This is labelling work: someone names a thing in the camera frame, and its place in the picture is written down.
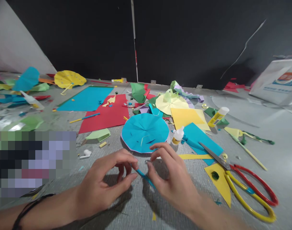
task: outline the white wall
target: white wall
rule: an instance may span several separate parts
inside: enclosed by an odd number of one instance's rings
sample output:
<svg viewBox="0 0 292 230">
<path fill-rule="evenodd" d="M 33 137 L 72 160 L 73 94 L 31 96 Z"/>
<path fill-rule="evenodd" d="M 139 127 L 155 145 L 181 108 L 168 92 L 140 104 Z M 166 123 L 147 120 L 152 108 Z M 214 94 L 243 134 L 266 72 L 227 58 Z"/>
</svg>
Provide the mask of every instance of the white wall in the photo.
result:
<svg viewBox="0 0 292 230">
<path fill-rule="evenodd" d="M 0 0 L 0 71 L 22 73 L 29 66 L 40 74 L 56 73 L 6 0 Z"/>
</svg>

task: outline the black bracelet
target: black bracelet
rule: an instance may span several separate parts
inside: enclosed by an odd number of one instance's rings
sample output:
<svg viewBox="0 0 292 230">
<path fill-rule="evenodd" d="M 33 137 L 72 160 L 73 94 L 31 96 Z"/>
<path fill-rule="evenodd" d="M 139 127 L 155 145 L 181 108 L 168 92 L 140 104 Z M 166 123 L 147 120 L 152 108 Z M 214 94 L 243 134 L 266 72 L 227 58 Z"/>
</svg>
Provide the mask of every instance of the black bracelet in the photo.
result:
<svg viewBox="0 0 292 230">
<path fill-rule="evenodd" d="M 45 196 L 42 196 L 42 197 L 40 197 L 40 198 L 38 198 L 37 200 L 35 200 L 35 201 L 32 201 L 32 202 L 30 202 L 30 203 L 28 203 L 25 207 L 24 207 L 24 209 L 21 211 L 21 213 L 18 215 L 18 217 L 17 217 L 17 219 L 16 219 L 16 221 L 15 221 L 15 223 L 14 223 L 14 225 L 13 225 L 13 228 L 12 228 L 12 230 L 21 230 L 22 228 L 21 228 L 21 226 L 19 226 L 19 223 L 20 223 L 20 221 L 21 221 L 21 219 L 35 206 L 35 205 L 37 205 L 37 204 L 39 204 L 40 202 L 42 202 L 45 198 L 47 198 L 47 197 L 50 197 L 50 196 L 53 196 L 53 195 L 55 195 L 55 194 L 47 194 L 47 195 L 45 195 Z"/>
</svg>

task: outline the hand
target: hand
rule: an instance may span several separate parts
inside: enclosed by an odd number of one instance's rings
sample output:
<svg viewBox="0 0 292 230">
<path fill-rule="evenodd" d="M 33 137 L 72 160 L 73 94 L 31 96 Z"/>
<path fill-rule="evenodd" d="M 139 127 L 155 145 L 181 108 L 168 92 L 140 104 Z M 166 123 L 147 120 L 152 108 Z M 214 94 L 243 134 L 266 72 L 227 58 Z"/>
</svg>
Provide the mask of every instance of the hand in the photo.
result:
<svg viewBox="0 0 292 230">
<path fill-rule="evenodd" d="M 131 165 L 137 170 L 137 159 L 125 149 L 97 159 L 76 188 L 76 219 L 90 217 L 107 209 L 121 194 L 129 189 L 137 174 L 131 173 Z M 117 184 L 109 187 L 103 178 L 113 167 L 118 167 Z"/>
<path fill-rule="evenodd" d="M 186 165 L 168 143 L 156 143 L 150 149 L 157 149 L 151 154 L 150 161 L 161 157 L 169 170 L 169 178 L 163 180 L 151 162 L 147 162 L 148 176 L 158 192 L 176 209 L 191 217 L 196 207 L 200 206 L 200 195 L 194 186 Z"/>
</svg>

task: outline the black wall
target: black wall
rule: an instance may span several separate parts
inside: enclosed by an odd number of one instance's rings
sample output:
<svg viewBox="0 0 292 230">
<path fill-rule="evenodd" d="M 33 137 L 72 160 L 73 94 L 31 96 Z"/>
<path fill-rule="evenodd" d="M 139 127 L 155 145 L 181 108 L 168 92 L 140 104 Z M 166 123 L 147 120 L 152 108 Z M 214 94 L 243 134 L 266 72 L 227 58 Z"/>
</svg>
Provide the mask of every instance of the black wall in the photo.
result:
<svg viewBox="0 0 292 230">
<path fill-rule="evenodd" d="M 57 71 L 136 81 L 130 0 L 7 0 Z"/>
<path fill-rule="evenodd" d="M 231 78 L 251 83 L 273 55 L 292 54 L 292 1 L 137 0 L 134 14 L 141 82 L 223 89 Z"/>
</svg>

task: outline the pixelated area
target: pixelated area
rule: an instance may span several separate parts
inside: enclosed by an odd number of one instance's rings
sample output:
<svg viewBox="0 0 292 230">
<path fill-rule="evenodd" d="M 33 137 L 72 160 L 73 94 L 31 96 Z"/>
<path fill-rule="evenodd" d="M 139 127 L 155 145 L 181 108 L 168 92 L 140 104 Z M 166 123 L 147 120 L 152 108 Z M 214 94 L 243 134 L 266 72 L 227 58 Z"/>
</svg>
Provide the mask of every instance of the pixelated area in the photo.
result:
<svg viewBox="0 0 292 230">
<path fill-rule="evenodd" d="M 0 206 L 70 172 L 76 132 L 0 132 Z"/>
</svg>

